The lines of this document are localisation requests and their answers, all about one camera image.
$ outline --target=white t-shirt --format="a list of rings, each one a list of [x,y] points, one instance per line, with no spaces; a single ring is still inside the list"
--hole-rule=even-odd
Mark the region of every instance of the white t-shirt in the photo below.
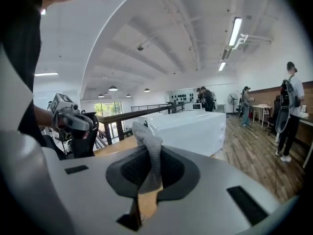
[[[293,76],[290,79],[290,83],[293,87],[293,91],[294,91],[294,95],[297,96],[298,98],[301,98],[304,96],[304,90],[303,90],[303,85],[302,82],[300,81],[299,78],[297,78],[296,76]],[[300,117],[301,116],[301,111],[300,111],[300,107],[291,107],[290,108],[290,114]]]

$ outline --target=black t-shirt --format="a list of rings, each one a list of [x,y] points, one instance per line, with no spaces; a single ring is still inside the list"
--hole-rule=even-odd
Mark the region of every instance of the black t-shirt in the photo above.
[[[34,73],[38,62],[41,39],[40,20],[43,0],[2,0],[1,41],[4,50],[23,82],[33,92]],[[19,125],[19,131],[34,137],[41,146],[45,141],[37,125],[33,101]]]
[[[213,94],[211,93],[211,91],[206,90],[204,92],[204,98],[205,98],[207,107],[211,107],[213,105]]]

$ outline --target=microwave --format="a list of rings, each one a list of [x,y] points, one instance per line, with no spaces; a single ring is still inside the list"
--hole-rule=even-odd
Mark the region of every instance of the microwave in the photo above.
[[[189,103],[185,104],[185,111],[201,111],[202,104],[201,103]]]

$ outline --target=wooden wall panel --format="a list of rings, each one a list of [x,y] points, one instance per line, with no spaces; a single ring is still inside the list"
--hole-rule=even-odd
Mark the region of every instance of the wooden wall panel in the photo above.
[[[303,88],[305,94],[303,104],[307,105],[307,113],[313,114],[313,81],[303,83]],[[249,92],[249,96],[255,100],[252,105],[267,104],[272,107],[274,106],[276,96],[279,94],[280,87]],[[313,127],[300,123],[296,138],[310,146],[313,140]]]

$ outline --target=fluorescent light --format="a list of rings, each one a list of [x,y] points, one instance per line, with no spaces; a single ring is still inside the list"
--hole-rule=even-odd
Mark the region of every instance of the fluorescent light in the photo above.
[[[229,44],[228,44],[229,46],[235,45],[235,41],[237,39],[242,21],[243,21],[242,18],[235,18],[233,32],[231,33],[231,37],[230,37]]]
[[[224,68],[225,64],[226,64],[226,62],[222,62],[222,63],[221,63],[221,66],[220,66],[219,71],[221,71],[221,70]]]
[[[57,72],[35,74],[35,76],[53,76],[53,75],[59,75],[59,74]]]

